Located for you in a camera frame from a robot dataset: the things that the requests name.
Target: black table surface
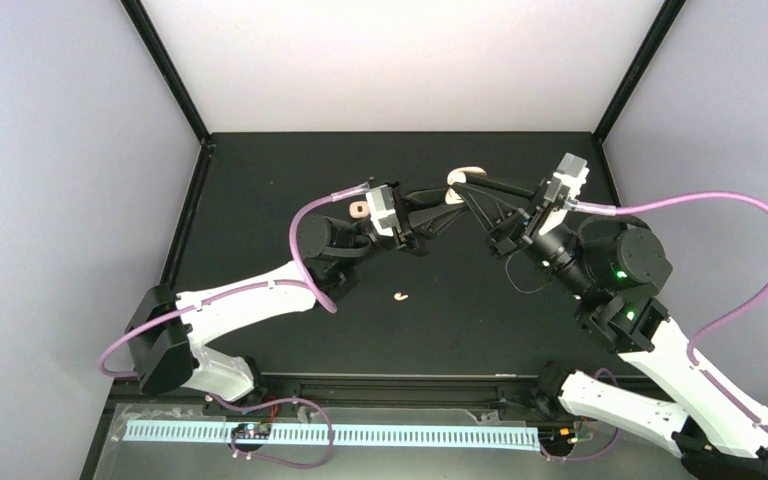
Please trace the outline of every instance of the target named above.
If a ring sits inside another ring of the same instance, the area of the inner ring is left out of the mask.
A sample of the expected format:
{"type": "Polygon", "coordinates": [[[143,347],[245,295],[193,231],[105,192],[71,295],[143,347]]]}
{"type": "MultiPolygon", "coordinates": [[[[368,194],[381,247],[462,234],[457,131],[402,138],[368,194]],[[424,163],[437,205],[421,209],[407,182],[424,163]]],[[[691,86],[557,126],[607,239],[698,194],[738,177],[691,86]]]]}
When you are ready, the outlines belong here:
{"type": "MultiPolygon", "coordinates": [[[[179,292],[283,265],[296,211],[370,176],[439,186],[450,170],[477,165],[491,176],[538,181],[570,152],[591,169],[581,198],[612,203],[608,172],[588,133],[225,133],[214,140],[175,278],[179,292]]],[[[321,212],[347,217],[347,203],[321,212]]],[[[571,214],[567,221],[580,220],[571,214]]],[[[463,216],[430,251],[425,257],[391,252],[361,265],[360,285],[336,314],[317,307],[271,318],[211,347],[251,356],[270,373],[535,375],[555,360],[639,375],[589,341],[573,319],[575,300],[560,285],[517,292],[474,218],[463,216]],[[396,301],[396,292],[409,297],[396,301]]],[[[523,289],[544,282],[524,256],[510,267],[523,289]]]]}

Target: purple cable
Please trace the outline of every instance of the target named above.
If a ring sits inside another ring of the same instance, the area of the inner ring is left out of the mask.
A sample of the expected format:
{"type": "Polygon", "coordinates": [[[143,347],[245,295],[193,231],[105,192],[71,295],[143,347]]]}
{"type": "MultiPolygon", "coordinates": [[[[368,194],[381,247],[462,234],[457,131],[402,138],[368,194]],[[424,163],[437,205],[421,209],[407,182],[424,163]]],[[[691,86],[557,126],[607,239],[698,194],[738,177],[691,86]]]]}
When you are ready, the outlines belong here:
{"type": "MultiPolygon", "coordinates": [[[[228,297],[228,296],[240,293],[240,292],[245,292],[245,291],[248,291],[248,290],[254,290],[254,289],[257,289],[257,288],[269,287],[269,283],[270,282],[257,282],[257,283],[250,283],[248,285],[243,285],[243,286],[240,286],[240,287],[237,287],[237,288],[232,288],[231,290],[227,290],[227,291],[224,291],[222,293],[217,293],[216,295],[214,295],[212,297],[208,297],[205,300],[203,300],[201,303],[202,303],[202,305],[210,305],[211,303],[213,303],[213,302],[215,302],[217,300],[222,300],[225,297],[228,297]]],[[[275,283],[275,285],[290,285],[290,286],[293,286],[293,287],[308,288],[307,285],[305,285],[304,283],[302,283],[302,282],[300,282],[298,280],[275,280],[274,283],[275,283]]],[[[105,363],[107,362],[107,359],[110,357],[110,355],[113,354],[113,352],[115,352],[122,345],[128,343],[128,341],[131,340],[132,338],[134,338],[134,337],[136,337],[138,335],[141,335],[142,333],[145,333],[146,331],[151,330],[152,328],[154,328],[154,327],[156,327],[156,326],[158,326],[158,325],[160,325],[162,323],[165,323],[165,322],[168,322],[170,320],[176,319],[176,318],[180,317],[181,315],[183,315],[185,313],[192,312],[195,309],[196,309],[196,307],[194,305],[190,305],[188,307],[184,307],[184,308],[181,308],[179,310],[175,310],[173,312],[165,313],[165,314],[163,314],[163,315],[161,315],[161,316],[159,316],[157,318],[151,319],[148,322],[140,325],[139,327],[129,331],[128,333],[123,335],[122,338],[120,338],[119,340],[116,340],[115,342],[113,342],[113,344],[110,345],[109,347],[107,347],[107,350],[105,350],[104,353],[101,354],[101,357],[99,357],[99,359],[98,359],[98,369],[101,371],[101,373],[107,375],[108,377],[113,377],[113,378],[134,378],[134,377],[136,377],[137,376],[137,372],[134,372],[134,371],[128,371],[128,372],[118,371],[117,372],[117,371],[109,370],[107,368],[107,366],[105,365],[105,363]]]]}
{"type": "Polygon", "coordinates": [[[302,221],[302,218],[304,218],[305,215],[313,211],[315,208],[321,207],[323,205],[327,205],[332,202],[338,202],[340,200],[353,197],[355,195],[363,195],[369,190],[369,185],[362,184],[358,185],[356,187],[347,188],[345,190],[341,190],[339,192],[334,192],[331,195],[327,197],[322,197],[320,199],[314,200],[304,207],[302,207],[295,216],[293,216],[293,221],[290,222],[290,255],[293,256],[293,262],[295,262],[296,267],[299,269],[299,273],[302,275],[302,279],[304,280],[304,283],[307,285],[307,288],[313,293],[313,295],[316,297],[316,299],[319,301],[319,303],[322,305],[325,310],[328,310],[330,313],[336,313],[337,312],[337,305],[334,303],[333,300],[331,300],[328,295],[326,295],[322,290],[320,290],[316,283],[314,283],[313,278],[311,278],[310,273],[307,271],[307,267],[304,265],[304,260],[302,259],[301,253],[299,253],[299,240],[298,240],[298,232],[299,232],[299,224],[302,221]]]}
{"type": "MultiPolygon", "coordinates": [[[[613,383],[614,386],[619,386],[617,384],[617,378],[607,368],[600,368],[599,370],[596,370],[596,373],[593,374],[593,378],[598,380],[599,377],[601,377],[603,374],[607,374],[611,378],[611,383],[613,383]]],[[[613,450],[619,444],[619,442],[620,442],[620,433],[621,433],[621,430],[618,428],[614,432],[614,436],[611,437],[611,442],[610,443],[608,443],[607,445],[602,447],[602,449],[599,450],[598,452],[591,453],[590,455],[585,455],[583,457],[575,457],[575,458],[557,457],[557,456],[552,455],[549,452],[547,452],[546,449],[543,448],[542,444],[540,445],[540,453],[542,453],[543,456],[546,457],[547,460],[556,460],[556,461],[559,461],[561,463],[565,463],[565,462],[587,462],[587,461],[590,461],[590,460],[595,460],[595,459],[597,459],[597,458],[607,454],[611,450],[613,450]]]]}
{"type": "Polygon", "coordinates": [[[334,425],[331,424],[331,419],[328,418],[328,414],[325,413],[325,410],[317,405],[314,402],[311,402],[310,400],[306,400],[304,398],[280,398],[278,400],[272,400],[270,402],[261,403],[260,405],[253,405],[250,407],[237,407],[234,405],[231,405],[225,399],[222,397],[219,397],[214,394],[210,394],[210,396],[216,400],[216,403],[222,405],[223,407],[227,408],[228,410],[233,410],[235,412],[239,413],[248,413],[253,410],[261,410],[264,408],[269,408],[273,405],[280,405],[282,403],[301,403],[304,405],[307,405],[311,408],[314,408],[316,411],[322,414],[322,419],[325,420],[325,425],[328,428],[328,446],[325,447],[325,453],[322,454],[322,456],[319,458],[319,460],[312,462],[312,463],[296,463],[291,462],[289,460],[283,460],[281,458],[273,457],[271,455],[264,455],[262,453],[257,452],[243,452],[240,449],[237,448],[237,439],[238,436],[235,435],[231,438],[231,449],[234,451],[234,454],[243,454],[246,456],[246,458],[259,458],[261,460],[266,460],[268,462],[277,463],[278,465],[283,465],[285,467],[292,467],[292,468],[298,468],[300,470],[308,470],[311,468],[316,468],[321,465],[324,465],[328,460],[331,459],[331,455],[334,454],[334,425]]]}
{"type": "MultiPolygon", "coordinates": [[[[669,207],[671,205],[677,205],[680,203],[692,202],[696,200],[706,200],[706,199],[737,200],[739,202],[748,203],[749,205],[752,205],[762,210],[764,213],[768,215],[768,204],[763,202],[762,200],[759,200],[755,197],[750,197],[749,195],[743,195],[741,193],[725,192],[725,191],[689,193],[686,195],[679,195],[677,197],[671,197],[664,200],[659,200],[657,202],[638,205],[636,207],[617,208],[612,205],[599,205],[595,203],[578,202],[574,206],[573,210],[577,212],[593,213],[597,215],[608,215],[608,216],[634,215],[638,213],[655,210],[658,208],[669,207]]],[[[690,341],[687,343],[687,358],[690,359],[690,362],[693,365],[696,365],[696,366],[699,365],[699,360],[696,358],[695,351],[696,351],[696,345],[699,344],[702,338],[709,335],[714,330],[721,328],[726,323],[734,320],[740,315],[743,315],[749,309],[758,305],[767,296],[768,296],[768,281],[761,288],[761,290],[759,290],[758,293],[753,295],[749,300],[743,302],[740,306],[738,306],[734,310],[728,312],[727,314],[714,320],[713,322],[705,325],[704,327],[702,327],[702,329],[696,332],[696,334],[693,335],[693,337],[691,337],[690,341]]],[[[746,405],[743,404],[743,402],[741,402],[737,397],[735,397],[734,394],[732,394],[722,383],[717,381],[717,379],[714,378],[714,376],[711,375],[708,371],[700,370],[700,372],[705,378],[708,379],[711,385],[713,385],[717,390],[720,391],[720,393],[722,393],[726,398],[728,398],[731,401],[731,403],[734,404],[735,407],[737,407],[741,412],[743,412],[743,414],[746,415],[750,420],[752,420],[753,423],[757,424],[758,428],[760,428],[761,430],[763,430],[765,433],[768,434],[768,426],[761,424],[761,419],[758,418],[757,415],[753,414],[752,411],[746,405]]]]}

